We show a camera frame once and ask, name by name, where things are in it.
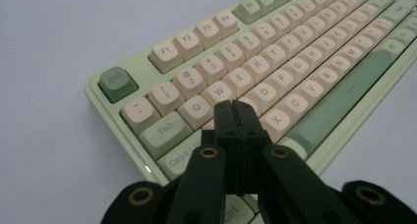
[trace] cream keycap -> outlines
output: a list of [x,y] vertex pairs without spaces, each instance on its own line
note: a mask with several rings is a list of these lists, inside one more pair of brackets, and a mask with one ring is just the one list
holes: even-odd
[[286,52],[277,44],[268,46],[259,55],[267,60],[273,71],[288,60]]
[[236,99],[236,95],[230,89],[230,87],[222,81],[217,81],[203,90],[201,96],[208,102],[209,105],[214,107],[216,103],[224,100]]
[[242,68],[234,69],[232,72],[228,73],[222,81],[232,89],[236,97],[240,97],[255,85],[251,75]]
[[239,30],[236,17],[228,10],[218,12],[212,20],[219,28],[222,39]]
[[200,128],[213,117],[212,107],[199,95],[182,104],[178,113],[193,130]]
[[184,61],[187,61],[203,52],[202,43],[199,41],[196,34],[190,29],[185,29],[179,32],[175,36],[172,43],[177,47]]
[[242,50],[247,60],[262,50],[260,40],[252,32],[241,34],[234,43]]
[[200,62],[197,63],[195,69],[199,71],[208,85],[220,80],[227,74],[223,62],[213,54],[202,58]]
[[279,100],[279,94],[275,88],[266,83],[257,84],[245,96],[255,102],[263,114]]
[[135,135],[160,119],[160,115],[144,97],[136,98],[127,103],[122,110],[122,116]]
[[158,43],[152,49],[149,59],[163,74],[184,63],[175,45],[167,40]]
[[295,86],[295,79],[289,72],[278,69],[265,79],[265,83],[275,88],[282,97]]
[[185,102],[184,96],[172,82],[165,82],[154,87],[149,93],[148,100],[162,116],[176,110]]
[[203,91],[208,85],[202,75],[195,68],[187,68],[180,71],[172,80],[185,99],[190,99]]
[[276,41],[276,31],[268,23],[258,24],[253,33],[260,40],[262,48],[266,48]]
[[208,49],[221,40],[221,33],[212,20],[203,20],[194,28],[194,33],[199,37],[204,49]]
[[230,72],[245,62],[245,55],[235,43],[223,45],[215,54]]
[[272,72],[272,68],[270,67],[267,60],[259,55],[255,55],[246,61],[242,65],[242,69],[246,70],[248,74],[252,76],[255,84],[258,84]]
[[271,108],[260,118],[261,125],[268,131],[272,142],[277,142],[292,127],[290,117],[280,109]]

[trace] white surface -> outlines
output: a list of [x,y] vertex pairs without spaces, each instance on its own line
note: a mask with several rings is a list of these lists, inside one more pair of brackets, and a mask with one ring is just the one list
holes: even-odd
[[[141,177],[87,78],[239,0],[0,0],[0,223],[98,223]],[[417,210],[417,65],[324,173]]]

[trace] mechanical keyboard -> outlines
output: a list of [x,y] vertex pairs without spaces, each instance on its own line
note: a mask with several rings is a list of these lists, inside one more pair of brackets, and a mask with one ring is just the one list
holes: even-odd
[[[318,174],[417,59],[417,0],[242,0],[86,83],[144,177],[180,176],[212,106],[238,99]],[[228,196],[225,223],[263,223]]]

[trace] a key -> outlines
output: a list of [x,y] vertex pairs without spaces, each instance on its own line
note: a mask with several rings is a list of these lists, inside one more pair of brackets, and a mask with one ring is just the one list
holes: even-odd
[[185,99],[190,99],[207,87],[207,84],[195,68],[187,68],[180,71],[172,80]]
[[158,43],[152,49],[149,59],[163,74],[184,63],[175,45],[167,40]]
[[178,113],[193,130],[200,128],[213,117],[212,107],[200,95],[182,104],[178,108]]
[[135,135],[160,119],[160,115],[144,97],[136,98],[127,103],[122,110],[122,116]]
[[175,36],[173,44],[177,47],[184,61],[193,58],[203,51],[203,45],[200,43],[199,38],[190,29],[179,32]]
[[194,28],[194,33],[199,37],[204,49],[209,49],[221,40],[221,33],[212,20],[203,20]]
[[156,160],[192,132],[181,116],[173,111],[139,134],[139,140]]
[[219,103],[224,100],[233,100],[236,99],[236,95],[230,89],[230,87],[222,81],[217,81],[214,84],[210,85],[208,88],[203,90],[201,96],[214,107],[216,103]]
[[176,110],[185,102],[184,96],[172,82],[165,82],[154,87],[149,93],[148,100],[162,116]]

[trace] mounting hole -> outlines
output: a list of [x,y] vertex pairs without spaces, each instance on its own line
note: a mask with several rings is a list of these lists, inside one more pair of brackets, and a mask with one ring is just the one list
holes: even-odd
[[275,148],[271,149],[270,154],[272,154],[272,156],[278,157],[278,158],[286,158],[286,157],[289,156],[288,150],[286,150],[285,148],[282,148],[282,147],[275,147]]
[[385,205],[387,203],[386,196],[369,187],[357,187],[355,193],[362,200],[372,205]]
[[191,211],[184,216],[184,222],[187,224],[198,224],[203,220],[203,216],[198,211]]
[[333,211],[325,211],[322,214],[323,219],[329,224],[338,224],[340,223],[340,216]]
[[147,187],[137,188],[129,195],[129,202],[134,206],[147,204],[153,198],[153,190]]
[[207,147],[200,150],[200,155],[204,158],[214,158],[218,155],[218,151],[215,148]]

